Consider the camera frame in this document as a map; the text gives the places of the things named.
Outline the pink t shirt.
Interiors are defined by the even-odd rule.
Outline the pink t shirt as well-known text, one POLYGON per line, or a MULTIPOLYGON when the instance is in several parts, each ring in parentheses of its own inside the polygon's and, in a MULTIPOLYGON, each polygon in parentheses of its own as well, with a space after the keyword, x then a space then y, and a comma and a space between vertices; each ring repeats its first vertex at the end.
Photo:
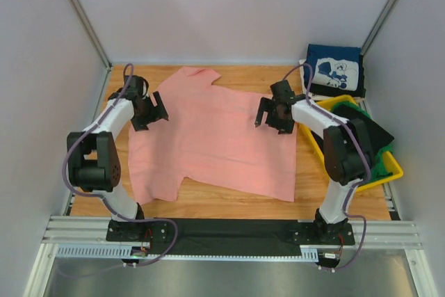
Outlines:
POLYGON ((137 202, 174 201, 185 178, 291 202, 296 135, 254 120, 261 94, 216 85, 211 69, 182 67, 158 88, 167 120, 129 130, 129 177, 137 202))

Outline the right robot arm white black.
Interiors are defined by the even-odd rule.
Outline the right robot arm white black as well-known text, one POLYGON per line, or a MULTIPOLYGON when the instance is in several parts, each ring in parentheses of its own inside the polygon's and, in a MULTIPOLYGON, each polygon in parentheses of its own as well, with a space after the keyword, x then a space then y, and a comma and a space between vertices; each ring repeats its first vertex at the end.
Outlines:
POLYGON ((279 134, 290 134, 299 123, 323 140, 324 166, 330 181, 316 210, 313 235, 320 243, 330 243, 348 222, 348 208, 358 186, 371 177, 374 153, 368 129, 358 118, 342 118, 308 96, 296 95, 287 80, 274 83, 270 89, 272 97, 260 100, 256 127, 265 122, 279 134))

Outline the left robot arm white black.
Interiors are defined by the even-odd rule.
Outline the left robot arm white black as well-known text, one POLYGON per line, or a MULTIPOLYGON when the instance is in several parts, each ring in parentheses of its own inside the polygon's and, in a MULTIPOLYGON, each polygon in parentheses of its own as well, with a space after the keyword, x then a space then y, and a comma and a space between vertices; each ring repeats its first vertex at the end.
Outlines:
POLYGON ((97 198, 109 210, 112 220, 123 223, 122 234, 130 242, 141 241, 147 221, 140 205, 122 185, 122 168, 115 140, 127 123, 135 132, 167 120, 159 92, 149 93, 149 84, 140 76, 124 76, 124 87, 113 93, 105 110, 82 131, 67 136, 63 180, 73 193, 97 198))

